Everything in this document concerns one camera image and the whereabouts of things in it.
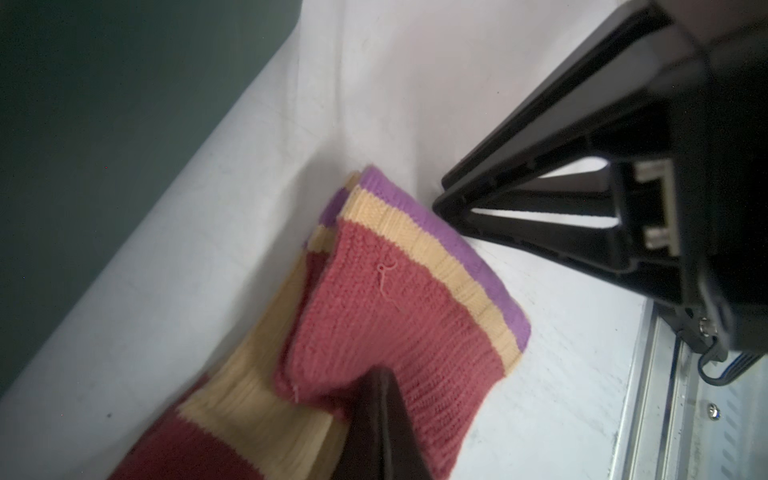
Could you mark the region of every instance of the dark green wall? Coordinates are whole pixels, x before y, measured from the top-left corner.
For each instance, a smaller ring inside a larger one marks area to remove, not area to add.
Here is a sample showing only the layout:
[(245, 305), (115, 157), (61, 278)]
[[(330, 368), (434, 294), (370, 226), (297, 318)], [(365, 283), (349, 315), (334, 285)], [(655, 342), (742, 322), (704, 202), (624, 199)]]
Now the dark green wall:
[(0, 393), (280, 47), (300, 5), (0, 3)]

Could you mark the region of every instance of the black plastic bracket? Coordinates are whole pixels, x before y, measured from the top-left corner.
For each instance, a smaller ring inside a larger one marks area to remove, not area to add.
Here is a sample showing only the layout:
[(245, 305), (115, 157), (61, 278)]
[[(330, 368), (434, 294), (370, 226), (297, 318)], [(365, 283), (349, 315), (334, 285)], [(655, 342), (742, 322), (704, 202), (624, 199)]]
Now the black plastic bracket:
[[(705, 314), (720, 345), (768, 352), (766, 78), (768, 2), (627, 2), (443, 177), (433, 209), (653, 298), (696, 352)], [(606, 166), (542, 177), (591, 156)]]

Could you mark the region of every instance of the screw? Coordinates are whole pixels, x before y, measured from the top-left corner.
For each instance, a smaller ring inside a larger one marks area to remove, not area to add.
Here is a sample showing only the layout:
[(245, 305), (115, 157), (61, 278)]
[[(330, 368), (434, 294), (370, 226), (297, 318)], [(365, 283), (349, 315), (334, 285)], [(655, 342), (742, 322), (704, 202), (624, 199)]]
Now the screw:
[(643, 227), (645, 248), (658, 250), (670, 244), (670, 231), (666, 227)]
[(707, 416), (710, 417), (710, 420), (720, 420), (720, 409), (717, 408), (717, 405), (714, 403), (707, 405)]
[(715, 322), (703, 316), (701, 317), (701, 320), (699, 320), (699, 332), (701, 332), (704, 337), (717, 335), (717, 326), (715, 325)]

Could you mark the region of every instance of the knitted sweater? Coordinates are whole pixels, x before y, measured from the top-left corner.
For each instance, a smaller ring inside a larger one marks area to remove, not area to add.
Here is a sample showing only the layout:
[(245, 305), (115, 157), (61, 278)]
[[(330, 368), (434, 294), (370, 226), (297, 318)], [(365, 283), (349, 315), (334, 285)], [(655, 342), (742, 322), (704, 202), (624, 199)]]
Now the knitted sweater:
[(443, 480), (529, 336), (474, 250), (369, 167), (323, 211), (232, 356), (158, 419), (112, 478), (330, 478), (359, 379), (385, 366)]

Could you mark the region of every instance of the red yarn loop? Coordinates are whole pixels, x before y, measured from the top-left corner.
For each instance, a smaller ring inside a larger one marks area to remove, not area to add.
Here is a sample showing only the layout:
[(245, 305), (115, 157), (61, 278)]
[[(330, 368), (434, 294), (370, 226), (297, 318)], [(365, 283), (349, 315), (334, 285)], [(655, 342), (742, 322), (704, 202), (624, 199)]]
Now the red yarn loop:
[(385, 275), (387, 272), (389, 272), (390, 270), (394, 270), (395, 268), (397, 268), (397, 260), (395, 260), (395, 262), (390, 266), (386, 266), (384, 263), (380, 263), (379, 265), (376, 266), (376, 271), (382, 274), (382, 277), (379, 280), (379, 292), (384, 297), (384, 300), (394, 305), (398, 312), (402, 312), (397, 302), (389, 298), (389, 295), (387, 295), (386, 292), (384, 291), (384, 279), (386, 278)]

